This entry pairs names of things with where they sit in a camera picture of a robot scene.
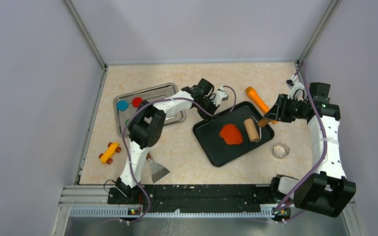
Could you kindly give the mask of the black baking tray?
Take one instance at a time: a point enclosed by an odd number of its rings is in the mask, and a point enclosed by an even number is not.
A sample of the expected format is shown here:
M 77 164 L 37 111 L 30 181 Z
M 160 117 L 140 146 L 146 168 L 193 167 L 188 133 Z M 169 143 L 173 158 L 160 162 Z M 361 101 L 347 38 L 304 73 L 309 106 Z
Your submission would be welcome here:
M 229 110 L 218 113 L 218 118 L 213 121 L 202 120 L 192 127 L 195 138 L 214 167 L 221 167 L 241 157 L 275 136 L 272 127 L 266 125 L 261 129 L 259 142 L 250 140 L 244 121 L 249 118 L 262 118 L 251 102 L 240 102 L 232 112 Z

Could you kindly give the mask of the wooden dough roller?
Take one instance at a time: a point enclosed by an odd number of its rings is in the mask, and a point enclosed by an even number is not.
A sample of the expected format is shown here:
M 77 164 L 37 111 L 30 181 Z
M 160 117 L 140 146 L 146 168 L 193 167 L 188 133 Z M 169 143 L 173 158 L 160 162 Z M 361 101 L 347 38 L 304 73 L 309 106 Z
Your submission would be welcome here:
M 270 122 L 269 119 L 250 117 L 244 120 L 243 124 L 246 129 L 248 138 L 253 143 L 258 143 L 263 138 L 262 128 Z

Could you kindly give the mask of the orange-red dough piece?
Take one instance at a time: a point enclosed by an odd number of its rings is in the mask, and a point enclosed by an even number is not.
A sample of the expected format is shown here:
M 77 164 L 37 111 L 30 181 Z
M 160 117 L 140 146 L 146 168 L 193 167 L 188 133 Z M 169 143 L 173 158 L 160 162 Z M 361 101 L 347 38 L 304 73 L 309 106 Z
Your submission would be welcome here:
M 240 145 L 243 142 L 241 131 L 234 124 L 226 124 L 219 132 L 227 145 Z

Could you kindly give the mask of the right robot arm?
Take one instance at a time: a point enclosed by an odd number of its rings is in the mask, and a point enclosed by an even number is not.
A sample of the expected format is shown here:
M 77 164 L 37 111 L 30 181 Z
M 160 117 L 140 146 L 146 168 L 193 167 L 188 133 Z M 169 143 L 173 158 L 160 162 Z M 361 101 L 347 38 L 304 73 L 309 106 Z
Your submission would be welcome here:
M 296 208 L 337 217 L 356 193 L 356 184 L 347 179 L 339 152 L 340 108 L 330 103 L 330 85 L 287 80 L 289 94 L 280 94 L 265 119 L 291 123 L 304 119 L 311 134 L 313 167 L 302 179 L 276 175 L 269 197 L 282 209 L 293 201 Z

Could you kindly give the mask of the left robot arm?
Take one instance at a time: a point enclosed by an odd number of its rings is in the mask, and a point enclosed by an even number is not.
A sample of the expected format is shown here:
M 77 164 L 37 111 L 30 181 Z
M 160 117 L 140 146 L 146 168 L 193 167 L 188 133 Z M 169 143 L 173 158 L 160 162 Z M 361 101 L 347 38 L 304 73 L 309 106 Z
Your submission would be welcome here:
M 203 119 L 212 118 L 221 102 L 229 98 L 224 87 L 215 88 L 201 79 L 198 84 L 183 87 L 176 94 L 149 102 L 144 100 L 126 125 L 129 144 L 125 145 L 127 163 L 117 179 L 119 196 L 126 203 L 138 197 L 138 186 L 144 162 L 151 147 L 159 140 L 167 118 L 195 107 Z

